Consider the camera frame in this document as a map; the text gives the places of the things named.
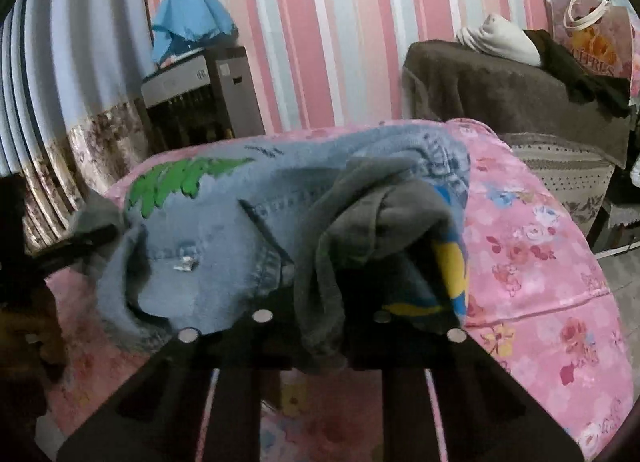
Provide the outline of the grey cabinet appliance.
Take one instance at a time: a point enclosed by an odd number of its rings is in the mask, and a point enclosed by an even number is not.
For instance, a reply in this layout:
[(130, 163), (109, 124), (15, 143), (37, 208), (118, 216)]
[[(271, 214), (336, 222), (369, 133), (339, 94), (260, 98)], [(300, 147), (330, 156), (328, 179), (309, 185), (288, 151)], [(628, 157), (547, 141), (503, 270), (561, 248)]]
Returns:
[(156, 151), (262, 136), (245, 48), (202, 48), (146, 77), (146, 133)]

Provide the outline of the blue cloth cover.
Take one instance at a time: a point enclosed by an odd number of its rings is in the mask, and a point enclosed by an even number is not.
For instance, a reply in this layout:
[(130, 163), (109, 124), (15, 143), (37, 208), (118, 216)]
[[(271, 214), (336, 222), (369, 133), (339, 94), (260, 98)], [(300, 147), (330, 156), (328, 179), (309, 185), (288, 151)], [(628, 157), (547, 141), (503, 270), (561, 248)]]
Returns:
[(219, 0), (163, 0), (152, 19), (152, 60), (157, 65), (218, 42), (233, 42), (238, 28)]

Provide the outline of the pink floral bed sheet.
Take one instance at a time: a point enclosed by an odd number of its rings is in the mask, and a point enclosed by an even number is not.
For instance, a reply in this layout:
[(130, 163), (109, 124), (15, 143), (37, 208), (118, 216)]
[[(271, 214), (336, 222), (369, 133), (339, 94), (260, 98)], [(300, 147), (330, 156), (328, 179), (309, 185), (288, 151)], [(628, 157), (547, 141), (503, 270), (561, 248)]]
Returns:
[[(634, 403), (608, 282), (567, 211), (488, 126), (458, 119), (442, 130), (471, 158), (466, 330), (592, 460)], [(380, 460), (380, 384), (370, 373), (285, 373), (280, 406), (262, 409), (262, 458)]]

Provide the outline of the dark brown covered sofa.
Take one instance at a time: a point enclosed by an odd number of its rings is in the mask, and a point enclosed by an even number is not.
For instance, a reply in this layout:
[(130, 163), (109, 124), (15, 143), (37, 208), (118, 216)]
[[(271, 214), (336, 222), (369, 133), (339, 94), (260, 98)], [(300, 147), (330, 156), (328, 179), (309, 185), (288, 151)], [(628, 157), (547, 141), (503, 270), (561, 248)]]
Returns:
[(539, 68), (428, 40), (409, 46), (402, 80), (413, 119), (473, 119), (509, 144), (576, 145), (626, 167), (629, 120), (574, 102)]

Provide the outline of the blue denim hooded jacket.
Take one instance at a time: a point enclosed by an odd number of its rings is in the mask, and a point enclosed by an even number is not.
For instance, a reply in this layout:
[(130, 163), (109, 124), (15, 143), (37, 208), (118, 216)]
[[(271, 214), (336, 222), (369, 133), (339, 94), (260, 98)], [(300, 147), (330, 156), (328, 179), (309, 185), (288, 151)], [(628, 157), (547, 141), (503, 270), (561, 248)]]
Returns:
[(224, 331), (281, 295), (296, 337), (335, 366), (358, 320), (462, 323), (470, 174), (465, 146), (436, 125), (224, 141), (152, 167), (123, 204), (92, 195), (72, 228), (117, 229), (88, 271), (120, 343)]

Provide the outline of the floral paper gift bag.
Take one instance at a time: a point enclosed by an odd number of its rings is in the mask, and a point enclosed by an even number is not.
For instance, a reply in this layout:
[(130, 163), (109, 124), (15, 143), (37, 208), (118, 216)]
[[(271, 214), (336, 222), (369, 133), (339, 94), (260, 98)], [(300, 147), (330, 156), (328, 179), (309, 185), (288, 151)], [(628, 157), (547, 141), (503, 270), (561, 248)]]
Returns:
[(599, 76), (634, 81), (639, 71), (639, 21), (605, 0), (550, 0), (552, 36)]

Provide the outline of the floral patterned curtain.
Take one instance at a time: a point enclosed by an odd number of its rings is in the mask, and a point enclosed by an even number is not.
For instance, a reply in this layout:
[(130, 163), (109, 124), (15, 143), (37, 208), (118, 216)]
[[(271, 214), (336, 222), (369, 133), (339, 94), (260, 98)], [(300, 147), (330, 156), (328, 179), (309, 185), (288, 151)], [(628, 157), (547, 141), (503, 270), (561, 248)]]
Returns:
[(107, 189), (151, 155), (140, 98), (90, 115), (66, 135), (27, 154), (23, 219), (27, 248), (38, 251), (62, 238), (90, 189)]

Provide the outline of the white folded garment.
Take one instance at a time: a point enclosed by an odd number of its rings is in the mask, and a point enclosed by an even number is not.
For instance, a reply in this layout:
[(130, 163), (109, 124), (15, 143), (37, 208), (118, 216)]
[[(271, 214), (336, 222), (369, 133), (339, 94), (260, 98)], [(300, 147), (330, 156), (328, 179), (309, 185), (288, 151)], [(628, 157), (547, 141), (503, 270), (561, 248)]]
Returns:
[(541, 57), (534, 42), (519, 26), (499, 14), (489, 14), (478, 27), (460, 28), (456, 40), (477, 53), (541, 67)]

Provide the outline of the black garment on sofa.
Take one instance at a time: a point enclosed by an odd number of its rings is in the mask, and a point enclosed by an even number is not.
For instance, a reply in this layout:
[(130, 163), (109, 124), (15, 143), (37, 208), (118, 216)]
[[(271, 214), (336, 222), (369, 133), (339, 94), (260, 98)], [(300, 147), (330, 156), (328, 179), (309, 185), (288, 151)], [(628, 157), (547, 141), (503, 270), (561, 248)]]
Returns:
[(569, 50), (556, 43), (546, 30), (525, 29), (524, 33), (537, 48), (541, 69), (565, 85), (572, 102), (597, 102), (612, 117), (623, 119), (629, 116), (630, 83), (627, 79), (593, 74), (578, 63)]

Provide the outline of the grey dotted lace cloth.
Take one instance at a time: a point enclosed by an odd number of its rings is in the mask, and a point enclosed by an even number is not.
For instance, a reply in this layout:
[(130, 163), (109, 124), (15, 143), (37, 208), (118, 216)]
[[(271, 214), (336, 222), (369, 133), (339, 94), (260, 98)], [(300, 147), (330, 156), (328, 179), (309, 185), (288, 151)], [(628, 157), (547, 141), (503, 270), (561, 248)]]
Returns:
[(500, 137), (587, 236), (602, 207), (615, 164), (593, 147), (552, 135), (509, 133)]

